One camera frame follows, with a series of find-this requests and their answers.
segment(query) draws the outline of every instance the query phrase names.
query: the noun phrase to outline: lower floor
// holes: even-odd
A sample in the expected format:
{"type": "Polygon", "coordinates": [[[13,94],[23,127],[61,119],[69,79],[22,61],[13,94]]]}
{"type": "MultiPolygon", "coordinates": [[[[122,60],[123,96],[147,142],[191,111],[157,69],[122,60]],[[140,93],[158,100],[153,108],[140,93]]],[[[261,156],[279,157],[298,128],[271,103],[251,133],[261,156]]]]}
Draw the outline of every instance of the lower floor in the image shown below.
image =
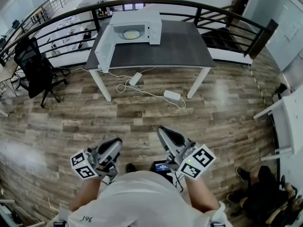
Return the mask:
{"type": "MultiPolygon", "coordinates": [[[[113,70],[115,75],[132,76],[138,69],[113,70]]],[[[251,66],[267,105],[279,86],[279,70],[267,50],[251,66]]],[[[164,90],[180,93],[186,109],[180,110],[161,98],[116,86],[125,79],[101,75],[113,100],[99,93],[91,75],[73,71],[68,86],[55,87],[61,98],[52,96],[40,107],[42,95],[33,99],[18,89],[18,97],[8,90],[0,99],[0,109],[9,113],[0,124],[0,185],[32,218],[49,221],[59,204],[68,205],[75,196],[80,179],[70,166],[70,156],[101,139],[118,136],[123,140],[119,171],[127,163],[148,170],[155,160],[166,159],[156,129],[159,125],[178,127],[190,138],[206,144],[217,161],[204,173],[208,187],[226,203],[227,215],[234,226],[247,226],[245,214],[231,217],[235,208],[226,195],[243,186],[235,167],[254,170],[260,157],[274,153],[273,132],[265,118],[253,115],[265,109],[264,100],[247,66],[216,63],[192,99],[186,95],[199,69],[155,68],[144,73],[138,88],[154,95],[164,90]]],[[[269,163],[276,171],[275,162],[269,163]]]]}

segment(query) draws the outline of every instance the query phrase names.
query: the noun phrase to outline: black metal railing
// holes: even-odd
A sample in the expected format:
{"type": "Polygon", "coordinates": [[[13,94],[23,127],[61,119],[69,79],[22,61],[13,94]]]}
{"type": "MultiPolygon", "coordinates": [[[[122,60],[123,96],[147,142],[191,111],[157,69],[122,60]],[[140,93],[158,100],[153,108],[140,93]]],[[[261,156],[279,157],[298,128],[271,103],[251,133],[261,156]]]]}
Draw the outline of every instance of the black metal railing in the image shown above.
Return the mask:
{"type": "Polygon", "coordinates": [[[36,8],[27,18],[25,18],[20,25],[12,32],[7,38],[6,43],[3,45],[2,49],[18,39],[25,32],[30,31],[34,27],[44,23],[54,16],[54,14],[70,0],[47,0],[41,6],[36,8]]]}
{"type": "MultiPolygon", "coordinates": [[[[76,21],[75,23],[68,24],[66,26],[63,26],[61,28],[55,29],[51,32],[48,32],[42,36],[37,37],[37,40],[39,42],[40,39],[51,35],[52,33],[58,32],[60,30],[72,27],[72,26],[77,26],[85,23],[94,23],[94,27],[90,27],[88,30],[81,30],[76,33],[70,33],[65,36],[55,38],[55,39],[49,39],[46,43],[38,43],[40,44],[39,47],[43,47],[47,44],[54,43],[55,41],[62,40],[71,36],[76,36],[88,32],[94,32],[94,31],[99,31],[100,30],[100,21],[110,18],[111,15],[109,16],[104,16],[104,17],[98,17],[97,16],[97,10],[98,9],[106,9],[110,8],[113,6],[120,6],[120,5],[125,5],[125,4],[136,4],[136,3],[147,3],[147,4],[170,4],[170,5],[178,5],[178,6],[185,6],[185,7],[192,7],[196,9],[195,14],[180,14],[180,13],[167,13],[167,12],[161,12],[160,14],[163,16],[178,16],[178,17],[186,17],[183,21],[186,22],[192,22],[196,25],[197,28],[200,29],[205,29],[206,31],[220,31],[222,33],[226,33],[232,36],[236,36],[241,40],[232,40],[230,42],[236,43],[239,46],[239,49],[237,49],[238,52],[243,53],[244,55],[249,54],[251,58],[255,58],[257,54],[260,52],[262,48],[264,48],[266,42],[269,40],[271,35],[273,34],[274,30],[277,27],[277,23],[275,23],[273,20],[270,21],[269,25],[267,27],[263,27],[253,21],[250,21],[247,18],[244,18],[240,15],[238,15],[235,10],[236,2],[234,2],[232,5],[224,7],[224,8],[217,8],[213,7],[210,5],[206,4],[201,4],[197,2],[191,2],[191,1],[186,1],[186,0],[116,0],[116,1],[109,1],[109,2],[103,2],[99,4],[94,4],[91,6],[87,7],[82,7],[79,9],[75,9],[72,11],[69,11],[67,13],[61,14],[59,16],[56,16],[54,18],[51,18],[44,23],[37,25],[33,27],[31,30],[25,32],[20,38],[17,40],[11,42],[2,52],[0,52],[0,63],[5,66],[5,61],[7,61],[9,58],[11,58],[14,55],[13,48],[14,46],[23,38],[28,37],[28,36],[33,36],[37,32],[39,32],[41,29],[44,27],[51,25],[53,23],[56,23],[60,20],[66,19],[71,16],[75,16],[81,13],[91,13],[91,18],[88,20],[83,20],[83,21],[76,21]],[[229,28],[224,31],[220,30],[220,28],[213,28],[210,26],[206,26],[205,21],[207,21],[207,24],[215,23],[216,25],[222,24],[222,27],[224,28],[229,28]],[[249,30],[248,28],[244,27],[244,24],[249,24],[250,26],[254,26],[259,29],[259,33],[255,33],[254,31],[249,30]]],[[[58,50],[60,48],[70,46],[73,44],[80,44],[84,42],[89,42],[89,41],[94,41],[94,38],[90,39],[81,39],[77,41],[73,41],[71,43],[66,42],[63,45],[60,45],[55,48],[47,49],[45,53],[49,53],[55,50],[58,50]]],[[[54,58],[54,57],[59,57],[63,56],[69,53],[75,53],[75,52],[81,52],[85,50],[90,50],[91,46],[87,46],[85,48],[76,48],[74,50],[70,50],[64,53],[59,53],[59,54],[49,54],[47,57],[48,59],[54,58]]]]}

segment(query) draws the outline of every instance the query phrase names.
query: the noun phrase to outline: device screen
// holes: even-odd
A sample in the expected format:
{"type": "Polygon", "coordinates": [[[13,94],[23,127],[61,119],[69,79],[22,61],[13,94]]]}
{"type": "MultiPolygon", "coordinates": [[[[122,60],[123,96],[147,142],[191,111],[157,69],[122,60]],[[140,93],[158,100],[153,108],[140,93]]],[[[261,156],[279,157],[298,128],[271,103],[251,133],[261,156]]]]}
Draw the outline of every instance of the device screen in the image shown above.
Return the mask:
{"type": "Polygon", "coordinates": [[[169,167],[165,163],[155,164],[156,172],[169,171],[169,167]]]}

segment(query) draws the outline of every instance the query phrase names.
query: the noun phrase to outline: staircase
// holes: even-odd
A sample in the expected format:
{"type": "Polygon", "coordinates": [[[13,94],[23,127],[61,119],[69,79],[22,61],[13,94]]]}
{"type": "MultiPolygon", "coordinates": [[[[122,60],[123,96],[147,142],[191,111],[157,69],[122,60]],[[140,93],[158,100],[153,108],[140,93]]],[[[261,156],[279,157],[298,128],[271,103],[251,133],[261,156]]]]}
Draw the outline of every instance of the staircase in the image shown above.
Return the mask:
{"type": "Polygon", "coordinates": [[[233,35],[228,33],[228,28],[219,28],[216,31],[210,31],[201,35],[204,42],[208,48],[215,48],[233,52],[240,52],[241,48],[238,44],[234,43],[236,41],[233,35]]]}

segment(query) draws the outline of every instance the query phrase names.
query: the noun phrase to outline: shoe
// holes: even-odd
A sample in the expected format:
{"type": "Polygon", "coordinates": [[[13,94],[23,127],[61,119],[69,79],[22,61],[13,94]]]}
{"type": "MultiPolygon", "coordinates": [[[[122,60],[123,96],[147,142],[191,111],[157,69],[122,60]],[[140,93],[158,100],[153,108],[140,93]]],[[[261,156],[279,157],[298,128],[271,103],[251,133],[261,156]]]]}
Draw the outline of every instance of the shoe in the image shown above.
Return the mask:
{"type": "Polygon", "coordinates": [[[245,194],[245,192],[243,190],[237,190],[235,192],[229,193],[226,196],[226,199],[228,202],[238,204],[240,202],[240,200],[245,197],[247,197],[247,195],[245,194]]]}
{"type": "Polygon", "coordinates": [[[237,166],[235,172],[243,182],[248,181],[250,178],[250,172],[243,170],[242,167],[237,166]]]}
{"type": "Polygon", "coordinates": [[[125,166],[125,173],[130,173],[130,172],[136,172],[137,169],[136,167],[134,166],[134,164],[132,163],[128,163],[126,166],[125,166]]]}

